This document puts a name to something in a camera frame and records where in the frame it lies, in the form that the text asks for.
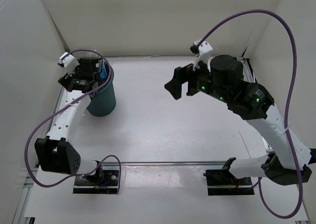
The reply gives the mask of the blue label bottle white cap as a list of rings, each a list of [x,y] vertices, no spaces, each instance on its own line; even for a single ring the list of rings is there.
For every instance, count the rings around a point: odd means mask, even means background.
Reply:
[[[103,58],[99,58],[98,60],[98,66],[99,66],[99,77],[101,81],[105,81],[108,77],[108,65],[103,60]]]

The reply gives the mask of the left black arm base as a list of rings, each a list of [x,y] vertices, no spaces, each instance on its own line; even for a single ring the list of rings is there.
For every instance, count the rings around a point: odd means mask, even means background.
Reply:
[[[73,194],[118,194],[120,167],[118,164],[102,164],[95,175],[75,178]]]

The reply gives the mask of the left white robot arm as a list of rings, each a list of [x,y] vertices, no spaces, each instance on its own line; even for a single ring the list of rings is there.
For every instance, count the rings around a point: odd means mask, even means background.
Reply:
[[[91,96],[85,96],[97,88],[104,79],[103,60],[95,57],[73,59],[72,72],[58,79],[67,91],[67,109],[60,113],[45,138],[38,138],[35,150],[41,169],[60,174],[86,174],[93,185],[102,182],[104,173],[97,168],[98,162],[81,158],[72,145],[75,132]]]

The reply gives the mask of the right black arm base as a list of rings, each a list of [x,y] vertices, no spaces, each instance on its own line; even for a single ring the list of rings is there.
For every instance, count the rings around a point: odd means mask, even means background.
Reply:
[[[241,179],[222,170],[206,170],[208,196],[237,196],[254,195],[254,188],[250,177]]]

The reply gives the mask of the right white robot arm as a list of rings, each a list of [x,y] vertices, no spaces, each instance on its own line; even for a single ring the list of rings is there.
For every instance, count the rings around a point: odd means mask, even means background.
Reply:
[[[209,185],[237,185],[247,177],[266,177],[283,186],[298,184],[282,116],[264,86],[243,79],[242,62],[230,55],[220,55],[211,59],[209,65],[199,63],[198,69],[193,64],[177,67],[164,87],[178,100],[184,83],[188,84],[187,96],[201,92],[225,103],[230,111],[255,128],[273,150],[261,157],[233,157],[221,169],[207,170],[204,175]]]

